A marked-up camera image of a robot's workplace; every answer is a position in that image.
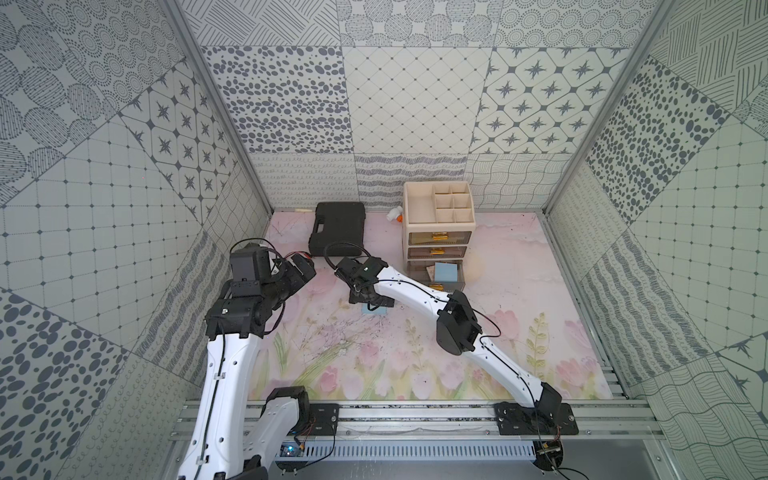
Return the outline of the beige desk organizer cabinet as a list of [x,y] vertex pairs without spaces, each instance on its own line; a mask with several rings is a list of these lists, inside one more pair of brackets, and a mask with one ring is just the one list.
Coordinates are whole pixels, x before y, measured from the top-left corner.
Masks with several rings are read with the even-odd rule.
[[473,232],[475,209],[467,181],[405,182],[402,225],[407,234]]

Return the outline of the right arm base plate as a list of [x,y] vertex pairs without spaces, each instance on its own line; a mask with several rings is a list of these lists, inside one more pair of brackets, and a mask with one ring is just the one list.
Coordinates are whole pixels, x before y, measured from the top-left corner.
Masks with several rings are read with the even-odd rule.
[[493,405],[496,425],[503,436],[575,436],[579,434],[573,409],[561,403],[552,411],[525,408],[516,403],[499,402]]

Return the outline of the blue sticky note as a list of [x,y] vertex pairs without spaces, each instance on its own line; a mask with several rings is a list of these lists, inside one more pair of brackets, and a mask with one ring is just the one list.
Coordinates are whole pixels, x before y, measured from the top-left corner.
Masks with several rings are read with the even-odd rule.
[[388,312],[388,309],[383,306],[372,306],[370,304],[363,304],[362,305],[362,313],[365,315],[379,315],[383,316],[386,315]]
[[433,268],[433,281],[455,283],[459,281],[459,265],[456,263],[436,262]]

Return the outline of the grey transparent drawer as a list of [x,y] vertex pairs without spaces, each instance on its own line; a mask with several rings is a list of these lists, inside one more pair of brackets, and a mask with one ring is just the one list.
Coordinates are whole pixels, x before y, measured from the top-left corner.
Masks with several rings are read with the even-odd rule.
[[466,245],[471,236],[471,231],[411,232],[408,234],[407,244],[409,246]]

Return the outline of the blue sticky note top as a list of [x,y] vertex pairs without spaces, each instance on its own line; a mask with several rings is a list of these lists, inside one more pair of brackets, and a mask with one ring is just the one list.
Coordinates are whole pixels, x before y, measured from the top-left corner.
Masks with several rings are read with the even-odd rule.
[[379,315],[383,316],[386,315],[388,312],[388,309],[383,306],[372,306],[370,304],[363,304],[362,305],[362,313],[365,315]]

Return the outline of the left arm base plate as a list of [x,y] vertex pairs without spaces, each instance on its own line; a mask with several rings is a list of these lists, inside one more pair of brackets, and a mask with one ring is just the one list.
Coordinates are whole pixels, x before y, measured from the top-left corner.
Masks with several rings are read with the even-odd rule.
[[297,438],[333,437],[337,433],[339,413],[337,403],[311,403],[301,407],[299,421],[289,435]]

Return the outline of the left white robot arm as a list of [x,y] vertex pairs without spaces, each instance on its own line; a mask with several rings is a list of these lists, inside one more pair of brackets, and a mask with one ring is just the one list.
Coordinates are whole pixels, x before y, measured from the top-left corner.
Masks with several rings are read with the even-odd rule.
[[270,332],[267,321],[316,274],[304,252],[275,259],[270,252],[250,244],[233,253],[233,277],[205,315],[205,383],[180,479],[265,479],[285,438],[309,422],[305,388],[279,387],[256,426],[244,429],[250,377]]

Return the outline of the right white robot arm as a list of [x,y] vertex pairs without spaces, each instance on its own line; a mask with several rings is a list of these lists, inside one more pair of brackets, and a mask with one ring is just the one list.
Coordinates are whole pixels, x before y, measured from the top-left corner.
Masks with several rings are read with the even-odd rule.
[[447,353],[470,358],[512,395],[523,409],[553,422],[561,413],[562,396],[547,382],[519,366],[483,332],[467,296],[455,290],[445,293],[407,277],[378,257],[363,262],[343,257],[326,263],[350,288],[350,301],[379,306],[400,303],[436,325],[436,341]]

